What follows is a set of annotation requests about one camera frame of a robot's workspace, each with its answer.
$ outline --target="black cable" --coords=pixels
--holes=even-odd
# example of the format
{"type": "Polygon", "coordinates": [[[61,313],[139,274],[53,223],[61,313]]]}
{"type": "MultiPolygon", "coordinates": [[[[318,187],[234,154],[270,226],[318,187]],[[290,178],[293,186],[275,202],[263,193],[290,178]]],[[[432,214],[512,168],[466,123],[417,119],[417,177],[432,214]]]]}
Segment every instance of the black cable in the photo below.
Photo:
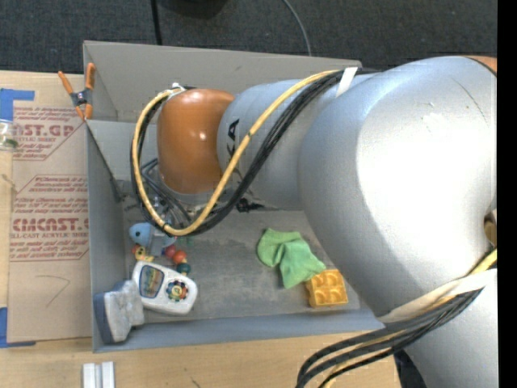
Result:
{"type": "Polygon", "coordinates": [[[185,226],[186,222],[191,222],[191,217],[188,215],[187,210],[181,205],[179,200],[177,200],[173,196],[170,196],[168,194],[164,194],[162,192],[161,186],[158,185],[154,181],[154,178],[150,174],[150,172],[157,166],[157,164],[158,164],[158,159],[154,158],[151,161],[147,162],[146,164],[142,165],[140,167],[140,171],[141,171],[142,177],[145,179],[145,182],[147,183],[147,185],[158,196],[158,198],[161,201],[164,201],[166,203],[166,208],[164,209],[164,211],[167,212],[168,209],[170,209],[170,211],[172,212],[173,217],[178,221],[179,225],[183,228],[185,226]],[[183,215],[183,220],[182,221],[179,220],[178,214],[176,214],[174,209],[178,209],[179,212],[183,215]]]}
{"type": "Polygon", "coordinates": [[[213,215],[201,224],[198,229],[193,231],[191,235],[201,234],[210,230],[218,223],[220,223],[237,205],[242,196],[246,193],[248,187],[253,182],[255,176],[266,162],[267,157],[271,154],[280,138],[289,128],[290,124],[301,113],[304,107],[313,100],[317,95],[324,90],[339,82],[343,76],[343,71],[335,72],[318,79],[316,82],[308,85],[282,112],[278,120],[274,123],[269,133],[264,138],[264,141],[254,157],[250,168],[242,178],[240,184],[237,186],[233,195],[226,201],[226,203],[219,209],[215,209],[213,215]]]}
{"type": "Polygon", "coordinates": [[[298,26],[300,26],[301,33],[304,36],[305,46],[307,47],[307,54],[309,56],[312,56],[313,52],[312,52],[312,50],[310,48],[309,38],[307,37],[307,31],[305,30],[304,24],[301,22],[300,17],[298,16],[298,14],[294,10],[294,8],[291,6],[289,1],[288,0],[282,0],[282,2],[284,2],[284,4],[288,7],[288,9],[291,11],[292,15],[294,16],[294,18],[298,22],[298,26]]]}
{"type": "Polygon", "coordinates": [[[453,308],[450,312],[442,313],[435,321],[430,323],[428,326],[421,328],[420,330],[418,330],[417,332],[412,334],[409,338],[407,338],[403,342],[401,342],[399,344],[394,344],[393,347],[391,347],[387,351],[384,351],[384,352],[382,352],[380,354],[377,354],[375,356],[372,356],[370,358],[367,358],[365,360],[357,362],[357,363],[355,363],[353,365],[349,365],[349,366],[347,366],[347,367],[345,367],[343,369],[340,369],[340,370],[332,373],[331,375],[329,375],[321,383],[321,385],[318,388],[322,388],[330,380],[332,380],[334,378],[337,378],[338,376],[340,376],[340,375],[342,375],[342,374],[344,374],[344,373],[346,373],[348,371],[351,371],[353,369],[359,368],[359,367],[367,365],[367,364],[371,364],[371,363],[376,362],[376,361],[378,361],[378,360],[380,360],[382,358],[386,358],[387,356],[393,355],[394,353],[399,352],[402,349],[408,347],[413,342],[415,342],[416,340],[420,339],[421,337],[423,337],[427,333],[429,333],[429,332],[433,331],[434,329],[436,329],[437,327],[440,327],[440,326],[444,325],[445,323],[453,320],[457,315],[459,315],[477,297],[477,295],[480,292],[481,292],[481,290],[472,292],[467,298],[465,298],[465,300],[463,300],[458,305],[457,308],[453,308]]]}
{"type": "Polygon", "coordinates": [[[357,344],[363,344],[370,340],[383,338],[389,335],[392,335],[399,331],[413,331],[418,329],[421,326],[424,326],[426,323],[432,321],[437,314],[441,314],[450,309],[451,305],[455,305],[459,302],[458,299],[454,298],[441,306],[437,306],[433,310],[430,310],[424,314],[421,314],[415,318],[408,319],[405,321],[400,321],[396,323],[390,323],[386,327],[379,329],[377,331],[372,331],[364,335],[355,336],[350,339],[345,339],[335,344],[331,344],[326,348],[321,349],[320,351],[315,352],[311,355],[307,360],[305,360],[304,364],[300,367],[300,371],[298,373],[298,378],[301,377],[302,374],[306,373],[308,369],[317,361],[322,359],[324,356],[331,355],[337,351],[343,350],[345,348],[351,348],[357,344]]]}
{"type": "Polygon", "coordinates": [[[160,30],[160,20],[158,18],[158,5],[156,0],[151,1],[151,11],[153,14],[153,24],[154,24],[154,35],[156,37],[156,44],[162,46],[162,31],[160,30]]]}
{"type": "MultiPolygon", "coordinates": [[[[337,377],[338,375],[341,375],[342,373],[345,373],[351,369],[359,368],[362,365],[366,365],[369,363],[372,363],[374,361],[378,361],[379,359],[392,355],[393,353],[402,350],[403,348],[407,347],[408,345],[412,344],[414,341],[420,339],[428,332],[436,329],[437,327],[440,327],[444,325],[445,323],[449,322],[453,318],[455,318],[458,314],[460,314],[475,298],[476,296],[481,292],[481,290],[472,291],[470,293],[466,293],[463,295],[457,295],[454,297],[451,301],[446,302],[445,304],[438,306],[437,308],[434,308],[432,311],[427,312],[426,314],[423,314],[415,319],[417,319],[417,322],[421,322],[422,319],[423,323],[416,326],[414,330],[406,331],[402,335],[397,335],[393,337],[392,339],[381,341],[376,344],[369,344],[367,346],[363,346],[360,348],[352,349],[349,352],[343,353],[338,356],[334,356],[333,358],[322,362],[321,364],[315,366],[313,369],[311,369],[308,372],[301,372],[298,375],[298,383],[296,385],[296,388],[301,388],[305,386],[305,384],[312,379],[313,377],[317,376],[319,373],[322,373],[326,371],[328,368],[332,366],[336,366],[338,364],[341,364],[345,361],[349,361],[352,359],[355,359],[359,356],[364,356],[367,354],[371,354],[375,351],[380,351],[383,349],[388,349],[386,352],[382,352],[378,355],[375,355],[371,358],[367,358],[366,360],[360,361],[356,364],[349,365],[345,369],[341,369],[339,371],[336,371],[336,373],[332,373],[327,379],[323,382],[328,382],[333,377],[337,377]]],[[[414,320],[411,319],[409,321],[404,321],[403,323],[397,323],[394,325],[390,325],[389,327],[386,327],[385,330],[390,330],[388,332],[387,336],[390,334],[394,335],[397,331],[395,331],[394,328],[400,327],[400,325],[407,325],[407,323],[412,323],[414,320]]],[[[379,336],[378,333],[383,332],[371,332],[370,334],[366,334],[364,336],[369,336],[369,340],[376,340],[380,337],[383,337],[384,335],[379,336]]],[[[337,343],[332,345],[332,347],[338,347],[338,346],[344,346],[345,348],[348,348],[349,346],[353,346],[357,343],[349,344],[349,341],[351,339],[347,339],[341,343],[337,343]]],[[[318,355],[322,351],[327,351],[328,349],[323,349],[320,352],[316,352],[313,356],[319,356],[318,359],[320,359],[322,356],[330,355],[331,353],[335,353],[336,351],[340,349],[331,349],[332,352],[326,352],[324,355],[318,355]]]]}

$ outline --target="cardboard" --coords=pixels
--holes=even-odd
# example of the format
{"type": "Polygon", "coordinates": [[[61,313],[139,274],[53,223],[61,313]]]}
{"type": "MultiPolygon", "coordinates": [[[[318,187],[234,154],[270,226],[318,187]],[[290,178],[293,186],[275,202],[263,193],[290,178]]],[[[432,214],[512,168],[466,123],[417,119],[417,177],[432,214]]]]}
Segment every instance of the cardboard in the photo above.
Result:
{"type": "MultiPolygon", "coordinates": [[[[86,135],[93,294],[129,279],[135,264],[128,228],[143,217],[132,198],[129,145],[137,116],[152,97],[172,82],[237,94],[261,82],[360,65],[335,59],[103,42],[85,42],[84,57],[85,66],[94,62],[97,69],[95,118],[88,122],[86,135]]],[[[150,125],[142,162],[156,155],[155,127],[150,125]]],[[[94,351],[324,335],[382,326],[349,285],[349,303],[328,310],[310,307],[303,285],[284,289],[279,272],[261,264],[255,254],[267,227],[300,231],[311,250],[329,268],[334,267],[303,212],[232,212],[214,229],[180,244],[192,266],[189,277],[200,290],[189,315],[147,310],[146,324],[116,345],[103,343],[92,318],[94,351]]]]}
{"type": "MultiPolygon", "coordinates": [[[[84,89],[81,75],[69,80],[84,89]]],[[[15,195],[11,220],[2,218],[11,230],[7,341],[89,336],[84,124],[57,74],[1,72],[0,86],[34,92],[14,101],[19,148],[7,177],[15,195]]]]}

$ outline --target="yellow cable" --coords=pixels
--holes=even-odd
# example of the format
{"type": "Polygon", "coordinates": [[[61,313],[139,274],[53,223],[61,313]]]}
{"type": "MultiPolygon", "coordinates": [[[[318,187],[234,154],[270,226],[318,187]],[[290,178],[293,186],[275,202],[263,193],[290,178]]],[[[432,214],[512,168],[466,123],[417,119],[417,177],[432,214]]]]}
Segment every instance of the yellow cable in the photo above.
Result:
{"type": "Polygon", "coordinates": [[[174,235],[174,236],[184,236],[186,234],[190,234],[193,231],[195,231],[203,221],[206,219],[206,217],[210,214],[212,211],[214,205],[216,204],[217,200],[221,196],[226,184],[229,181],[230,176],[233,173],[233,170],[237,166],[238,160],[242,156],[242,153],[248,146],[248,144],[251,141],[251,138],[256,134],[256,132],[260,129],[260,127],[264,124],[264,122],[271,116],[271,114],[283,103],[285,100],[287,100],[290,96],[294,95],[297,91],[302,89],[303,87],[309,85],[312,82],[317,81],[320,78],[323,78],[327,74],[332,74],[334,72],[337,72],[337,70],[328,70],[326,72],[321,72],[319,74],[314,74],[312,76],[309,76],[308,78],[299,81],[295,85],[291,86],[289,89],[287,89],[281,96],[279,96],[263,113],[262,115],[255,121],[253,126],[250,128],[248,133],[242,138],[241,144],[233,154],[229,165],[226,167],[225,173],[221,177],[221,180],[219,181],[219,184],[217,185],[214,193],[212,194],[212,197],[208,201],[207,205],[204,207],[202,213],[198,216],[198,218],[192,222],[189,226],[185,227],[184,229],[175,229],[172,226],[169,226],[166,224],[165,220],[163,220],[156,210],[154,209],[153,205],[149,201],[149,198],[147,197],[147,193],[145,192],[144,183],[142,181],[141,173],[140,173],[140,163],[138,160],[138,138],[140,137],[141,127],[145,121],[145,118],[149,114],[149,112],[154,108],[154,106],[162,101],[165,98],[168,98],[169,96],[175,94],[178,94],[180,91],[184,91],[183,89],[177,90],[168,90],[163,91],[160,94],[158,94],[154,99],[152,99],[144,108],[142,113],[140,114],[140,117],[137,121],[137,126],[135,128],[135,133],[133,135],[132,139],[132,148],[131,148],[131,157],[132,157],[132,164],[133,164],[133,170],[135,175],[135,181],[137,184],[138,192],[140,194],[140,197],[142,199],[142,202],[144,203],[145,208],[153,218],[153,220],[168,234],[174,235]]]}

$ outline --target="small ball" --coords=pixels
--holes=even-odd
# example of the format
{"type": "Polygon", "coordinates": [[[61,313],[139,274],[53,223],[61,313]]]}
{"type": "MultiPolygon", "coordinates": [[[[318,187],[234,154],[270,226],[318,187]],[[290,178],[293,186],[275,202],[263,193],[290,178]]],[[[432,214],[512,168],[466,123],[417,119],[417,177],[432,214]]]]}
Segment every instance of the small ball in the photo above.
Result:
{"type": "Polygon", "coordinates": [[[186,259],[187,259],[187,253],[185,253],[183,250],[176,250],[176,252],[172,256],[172,260],[176,264],[183,263],[183,261],[186,259]]]}
{"type": "Polygon", "coordinates": [[[174,244],[171,244],[170,246],[167,246],[165,249],[163,249],[163,255],[167,259],[172,259],[175,252],[176,252],[176,246],[174,244]]]}
{"type": "Polygon", "coordinates": [[[176,266],[176,272],[181,273],[183,275],[187,275],[191,272],[191,265],[188,263],[180,263],[176,266]]]}

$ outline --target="orange object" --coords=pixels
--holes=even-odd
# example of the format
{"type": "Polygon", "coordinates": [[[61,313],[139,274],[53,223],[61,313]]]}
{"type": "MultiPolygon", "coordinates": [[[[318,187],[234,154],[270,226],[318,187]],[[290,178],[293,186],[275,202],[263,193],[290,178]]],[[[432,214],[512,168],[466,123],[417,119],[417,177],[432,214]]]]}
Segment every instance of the orange object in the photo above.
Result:
{"type": "Polygon", "coordinates": [[[192,89],[163,105],[157,122],[158,167],[163,182],[175,192],[210,192],[221,179],[217,130],[233,95],[192,89]]]}
{"type": "Polygon", "coordinates": [[[479,61],[487,68],[492,70],[494,73],[498,72],[498,59],[496,57],[488,57],[488,56],[467,56],[475,61],[479,61]]]}
{"type": "Polygon", "coordinates": [[[324,270],[305,282],[312,307],[330,307],[348,303],[345,280],[339,270],[324,270]]]}
{"type": "Polygon", "coordinates": [[[187,253],[185,253],[183,250],[177,250],[173,256],[172,256],[172,260],[176,263],[176,264],[180,264],[180,263],[185,263],[187,262],[187,253]]]}
{"type": "Polygon", "coordinates": [[[93,115],[93,107],[91,105],[90,96],[95,86],[95,71],[95,65],[93,63],[89,63],[86,67],[86,87],[80,92],[74,92],[72,85],[70,85],[70,81],[63,72],[57,72],[57,75],[61,79],[66,92],[70,95],[70,98],[72,98],[75,111],[78,113],[82,120],[89,120],[93,115]]]}

